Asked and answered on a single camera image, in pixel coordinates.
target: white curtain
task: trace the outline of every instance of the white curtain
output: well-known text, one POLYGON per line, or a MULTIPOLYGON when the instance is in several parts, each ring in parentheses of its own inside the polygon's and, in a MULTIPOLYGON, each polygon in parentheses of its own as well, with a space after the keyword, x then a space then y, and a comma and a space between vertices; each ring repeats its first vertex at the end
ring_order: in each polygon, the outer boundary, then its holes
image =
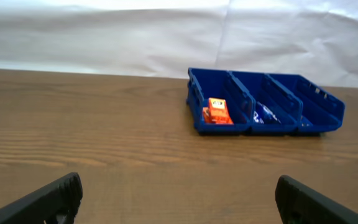
POLYGON ((0 0, 0 68, 187 78, 188 67, 358 87, 358 1, 0 0))

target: three-compartment organizer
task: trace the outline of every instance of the three-compartment organizer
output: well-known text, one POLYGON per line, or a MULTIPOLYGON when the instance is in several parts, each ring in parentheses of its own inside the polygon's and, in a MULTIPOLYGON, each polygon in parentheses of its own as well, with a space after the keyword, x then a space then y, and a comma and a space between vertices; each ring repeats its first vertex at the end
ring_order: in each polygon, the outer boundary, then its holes
POLYGON ((345 105, 301 75, 189 68, 188 103, 199 133, 295 134, 334 131, 342 126, 345 105), (234 124, 208 124, 202 115, 208 98, 225 99, 234 124), (280 124, 255 122, 262 103, 280 124))

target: blue tray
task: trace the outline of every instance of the blue tray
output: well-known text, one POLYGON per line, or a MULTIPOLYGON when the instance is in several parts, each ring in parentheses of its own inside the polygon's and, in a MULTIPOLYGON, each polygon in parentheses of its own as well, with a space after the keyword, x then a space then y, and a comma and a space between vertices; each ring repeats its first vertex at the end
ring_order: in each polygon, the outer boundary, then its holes
POLYGON ((344 103, 300 75, 189 68, 188 103, 194 127, 206 134, 322 133, 341 127, 344 103), (207 124, 208 98, 225 99, 233 125, 207 124), (256 103, 267 106, 281 124, 253 119, 256 103))

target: empty compartment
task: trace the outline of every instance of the empty compartment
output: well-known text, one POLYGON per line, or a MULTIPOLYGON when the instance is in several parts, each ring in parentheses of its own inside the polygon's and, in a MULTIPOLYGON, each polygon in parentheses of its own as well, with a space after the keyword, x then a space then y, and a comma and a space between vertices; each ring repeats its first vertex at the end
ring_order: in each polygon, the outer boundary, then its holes
POLYGON ((194 126, 199 133, 235 133, 246 131, 250 125, 252 99, 224 70, 189 68, 187 103, 191 108, 194 126), (225 99, 227 110, 234 124, 208 124, 202 116, 209 98, 225 99))
POLYGON ((291 133, 298 127, 301 102, 279 82, 264 73, 231 72, 248 89, 257 103, 262 103, 275 114, 280 122, 257 123, 251 119, 252 133, 291 133))
POLYGON ((301 75, 271 74, 303 102, 301 133, 334 131, 342 126, 345 104, 301 75))

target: wood grain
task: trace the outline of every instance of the wood grain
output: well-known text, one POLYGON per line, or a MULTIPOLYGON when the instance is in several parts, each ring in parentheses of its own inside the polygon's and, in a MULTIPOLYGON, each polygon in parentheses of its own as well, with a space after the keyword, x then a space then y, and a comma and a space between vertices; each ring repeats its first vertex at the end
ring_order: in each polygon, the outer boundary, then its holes
POLYGON ((358 89, 322 136, 199 136, 186 80, 0 70, 0 207, 80 173, 76 223, 280 223, 289 174, 358 212, 358 89))

